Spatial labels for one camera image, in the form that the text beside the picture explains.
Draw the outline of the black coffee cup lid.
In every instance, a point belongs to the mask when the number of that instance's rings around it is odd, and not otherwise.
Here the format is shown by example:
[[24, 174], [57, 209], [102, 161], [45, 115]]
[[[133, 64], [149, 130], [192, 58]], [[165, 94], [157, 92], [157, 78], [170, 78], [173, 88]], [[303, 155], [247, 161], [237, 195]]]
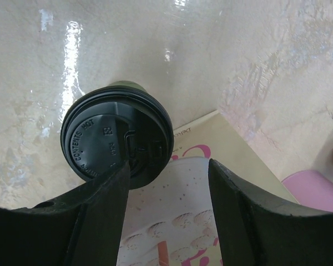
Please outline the black coffee cup lid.
[[128, 162], [130, 189], [154, 181], [174, 147], [173, 126], [162, 104], [142, 86], [118, 81], [79, 98], [60, 132], [72, 170], [90, 181]]

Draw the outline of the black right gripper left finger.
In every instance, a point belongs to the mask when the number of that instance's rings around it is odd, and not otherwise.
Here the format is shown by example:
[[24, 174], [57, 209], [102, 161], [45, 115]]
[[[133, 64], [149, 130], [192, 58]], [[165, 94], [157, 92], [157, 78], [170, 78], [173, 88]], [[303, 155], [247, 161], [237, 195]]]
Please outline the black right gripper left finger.
[[33, 208], [0, 207], [0, 265], [116, 265], [127, 162]]

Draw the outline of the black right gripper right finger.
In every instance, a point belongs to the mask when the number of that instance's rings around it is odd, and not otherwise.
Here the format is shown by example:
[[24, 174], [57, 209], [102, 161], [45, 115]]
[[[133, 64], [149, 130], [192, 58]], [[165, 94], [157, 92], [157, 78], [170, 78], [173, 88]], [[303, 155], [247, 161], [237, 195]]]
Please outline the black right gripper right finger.
[[333, 213], [278, 197], [211, 159], [223, 265], [333, 265]]

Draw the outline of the pink paper gift bag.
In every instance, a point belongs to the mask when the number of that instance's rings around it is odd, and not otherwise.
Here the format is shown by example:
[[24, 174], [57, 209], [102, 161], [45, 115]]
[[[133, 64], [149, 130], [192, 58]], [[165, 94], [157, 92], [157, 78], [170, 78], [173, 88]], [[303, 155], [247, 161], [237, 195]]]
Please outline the pink paper gift bag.
[[292, 194], [221, 113], [174, 132], [170, 162], [129, 192], [118, 265], [222, 265], [208, 185], [210, 159], [281, 198]]

